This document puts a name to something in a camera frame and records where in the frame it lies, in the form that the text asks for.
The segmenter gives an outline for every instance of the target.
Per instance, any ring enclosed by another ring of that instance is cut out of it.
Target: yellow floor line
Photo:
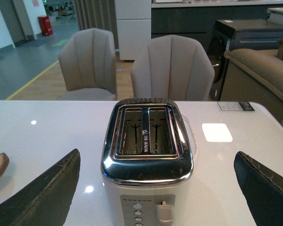
[[[17,95],[19,92],[21,92],[22,90],[24,90],[27,86],[29,86],[30,84],[32,84],[35,80],[37,80],[41,75],[43,75],[45,72],[47,72],[50,68],[52,68],[54,65],[56,65],[58,63],[58,60],[56,62],[54,62],[51,66],[49,66],[48,68],[46,68],[44,71],[42,71],[40,74],[38,74],[36,77],[34,77],[33,79],[31,79],[28,83],[26,83],[23,87],[21,87],[20,89],[18,89],[15,93],[13,93],[12,95],[10,95],[6,100],[10,100],[11,98],[13,98],[15,95]]]

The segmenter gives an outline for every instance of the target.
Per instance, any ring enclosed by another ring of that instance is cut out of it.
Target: toaster lever
[[[171,226],[174,223],[174,206],[167,205],[162,201],[161,205],[155,206],[156,220],[160,225]]]

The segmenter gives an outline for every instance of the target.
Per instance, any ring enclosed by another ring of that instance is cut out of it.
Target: chair back
[[[91,28],[77,32],[58,56],[67,91],[83,88],[117,93],[113,34]]]
[[[168,35],[151,39],[141,48],[131,78],[134,97],[207,100],[214,79],[213,66],[194,39]]]

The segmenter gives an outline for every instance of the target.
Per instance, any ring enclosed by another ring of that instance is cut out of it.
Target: doorway
[[[14,45],[17,47],[26,43],[23,28],[12,0],[0,0],[0,11],[3,15],[6,26],[8,27],[8,31]]]

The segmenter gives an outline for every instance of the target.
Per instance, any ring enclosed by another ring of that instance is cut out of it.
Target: toaster
[[[101,158],[114,225],[181,225],[189,200],[192,153],[175,102],[165,98],[118,102]]]

